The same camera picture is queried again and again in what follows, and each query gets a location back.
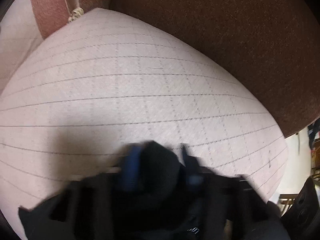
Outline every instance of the sofa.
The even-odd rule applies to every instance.
[[[85,14],[68,23],[71,6]],[[0,26],[3,51],[25,53],[12,50],[24,56],[0,96],[0,209],[21,238],[18,206],[106,171],[132,142],[187,143],[268,200],[284,138],[318,117],[319,25],[303,0],[15,0]]]

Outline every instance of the brown cushion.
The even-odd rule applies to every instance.
[[[270,111],[285,136],[320,115],[320,26],[303,0],[111,0],[198,49]]]

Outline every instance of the grid pattern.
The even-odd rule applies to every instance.
[[[103,171],[124,144],[149,139],[177,153],[187,143],[221,174],[248,174],[265,199],[284,172],[281,130],[242,84],[175,37],[114,11],[95,9],[47,38],[0,100],[7,214],[34,206],[71,175]]]

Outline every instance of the white cushion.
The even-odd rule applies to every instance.
[[[0,208],[23,236],[31,208],[126,143],[180,143],[221,174],[248,174],[268,199],[287,146],[263,105],[215,62],[127,15],[95,9],[47,38],[0,101]]]
[[[0,94],[14,71],[42,41],[31,0],[14,0],[0,22]]]

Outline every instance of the floor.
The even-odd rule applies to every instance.
[[[280,194],[295,194],[302,189],[311,171],[311,151],[309,148],[308,130],[301,130],[298,135],[286,139],[289,156],[282,180],[270,198],[277,203]]]

